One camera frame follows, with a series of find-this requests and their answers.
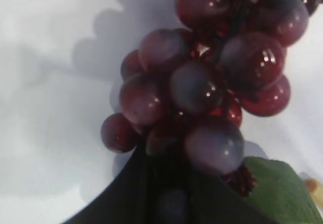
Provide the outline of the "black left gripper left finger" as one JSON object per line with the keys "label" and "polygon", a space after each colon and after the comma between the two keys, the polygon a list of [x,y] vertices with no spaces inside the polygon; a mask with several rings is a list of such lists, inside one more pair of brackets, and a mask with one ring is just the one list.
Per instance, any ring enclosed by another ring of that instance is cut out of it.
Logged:
{"label": "black left gripper left finger", "polygon": [[149,167],[144,146],[137,146],[112,183],[65,223],[148,223]]}

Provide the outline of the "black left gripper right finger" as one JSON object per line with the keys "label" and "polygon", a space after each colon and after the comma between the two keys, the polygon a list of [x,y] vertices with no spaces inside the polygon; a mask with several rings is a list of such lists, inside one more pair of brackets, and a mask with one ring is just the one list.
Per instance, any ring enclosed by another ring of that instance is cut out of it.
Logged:
{"label": "black left gripper right finger", "polygon": [[220,178],[192,169],[189,186],[192,223],[277,223],[249,205]]}

